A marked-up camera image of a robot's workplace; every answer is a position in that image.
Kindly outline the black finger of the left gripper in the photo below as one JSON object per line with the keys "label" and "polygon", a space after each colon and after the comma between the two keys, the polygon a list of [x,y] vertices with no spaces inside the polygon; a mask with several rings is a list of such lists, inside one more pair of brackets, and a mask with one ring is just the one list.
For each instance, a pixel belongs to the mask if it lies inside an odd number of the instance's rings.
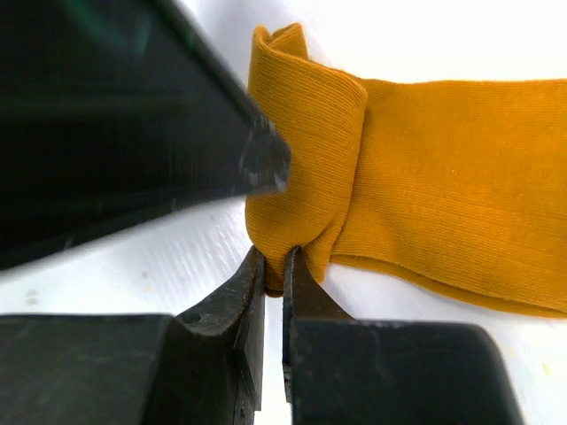
{"label": "black finger of the left gripper", "polygon": [[291,150],[174,1],[1,4],[1,267],[285,188]]}

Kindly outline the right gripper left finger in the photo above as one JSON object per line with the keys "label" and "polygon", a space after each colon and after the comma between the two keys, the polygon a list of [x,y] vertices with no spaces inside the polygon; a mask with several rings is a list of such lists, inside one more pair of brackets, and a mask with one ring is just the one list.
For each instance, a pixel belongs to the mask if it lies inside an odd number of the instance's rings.
{"label": "right gripper left finger", "polygon": [[264,258],[177,315],[5,315],[4,424],[251,424],[261,408]]}

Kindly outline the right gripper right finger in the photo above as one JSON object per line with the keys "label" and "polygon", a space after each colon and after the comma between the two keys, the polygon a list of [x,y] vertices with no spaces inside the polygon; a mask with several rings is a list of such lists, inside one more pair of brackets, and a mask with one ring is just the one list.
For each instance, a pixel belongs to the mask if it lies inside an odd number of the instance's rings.
{"label": "right gripper right finger", "polygon": [[296,424],[519,424],[493,339],[468,323],[357,320],[285,262],[283,377]]}

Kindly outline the mustard striped sock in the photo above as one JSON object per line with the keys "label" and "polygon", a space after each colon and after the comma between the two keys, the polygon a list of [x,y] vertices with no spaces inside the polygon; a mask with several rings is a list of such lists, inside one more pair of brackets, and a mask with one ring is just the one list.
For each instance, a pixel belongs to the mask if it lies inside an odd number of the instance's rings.
{"label": "mustard striped sock", "polygon": [[566,314],[566,83],[363,80],[311,60],[298,24],[252,36],[248,89],[290,144],[246,226],[280,295],[300,247],[511,313]]}

